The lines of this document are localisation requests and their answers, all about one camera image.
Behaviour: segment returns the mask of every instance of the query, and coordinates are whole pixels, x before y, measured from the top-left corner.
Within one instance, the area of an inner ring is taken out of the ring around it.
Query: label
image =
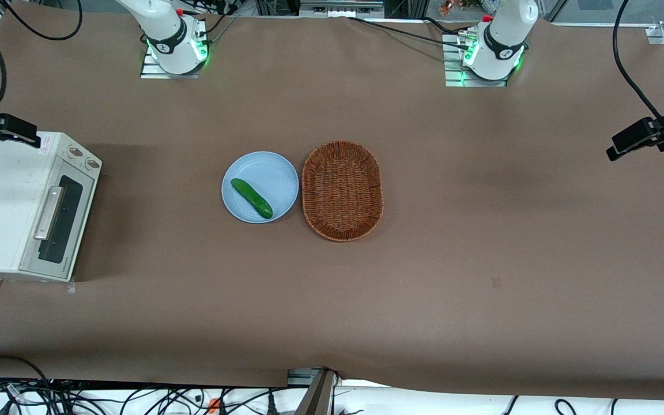
[[[40,136],[40,154],[47,154],[50,152],[50,147],[55,141],[55,134],[43,134]]]
[[[20,402],[20,398],[22,397],[22,394],[19,393],[19,391],[14,387],[13,384],[7,384],[7,391],[12,395],[12,397],[17,401]]]

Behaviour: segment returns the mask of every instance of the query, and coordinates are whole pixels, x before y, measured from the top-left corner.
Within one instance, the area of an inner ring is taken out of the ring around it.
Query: wicker basket
[[[332,241],[361,239],[383,215],[378,162],[354,142],[328,142],[311,152],[304,162],[301,191],[306,221]]]

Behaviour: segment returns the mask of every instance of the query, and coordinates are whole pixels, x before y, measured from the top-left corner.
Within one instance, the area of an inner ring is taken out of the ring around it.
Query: green cucumber
[[[232,179],[229,182],[232,183],[232,187],[235,188],[238,194],[245,197],[245,200],[250,202],[250,205],[255,208],[263,218],[269,220],[271,216],[273,216],[271,205],[269,205],[268,202],[266,202],[266,200],[263,199],[252,186],[250,186],[250,184],[247,184],[243,179]]]

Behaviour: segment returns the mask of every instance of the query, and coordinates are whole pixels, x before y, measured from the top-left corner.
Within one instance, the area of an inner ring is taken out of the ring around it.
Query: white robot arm
[[[116,0],[145,32],[148,45],[167,73],[190,73],[208,55],[203,24],[193,16],[180,16],[168,0]]]
[[[501,0],[493,21],[483,21],[469,29],[477,32],[477,38],[463,63],[481,78],[506,78],[519,63],[539,13],[534,0]]]

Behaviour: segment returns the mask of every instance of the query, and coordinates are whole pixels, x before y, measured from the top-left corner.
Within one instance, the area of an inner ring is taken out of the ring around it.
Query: light blue plate
[[[273,216],[263,218],[245,197],[232,187],[230,180],[245,180],[271,205]],[[283,216],[296,202],[299,194],[299,176],[284,156],[272,152],[245,154],[235,160],[222,179],[222,200],[232,215],[249,223],[266,223]]]

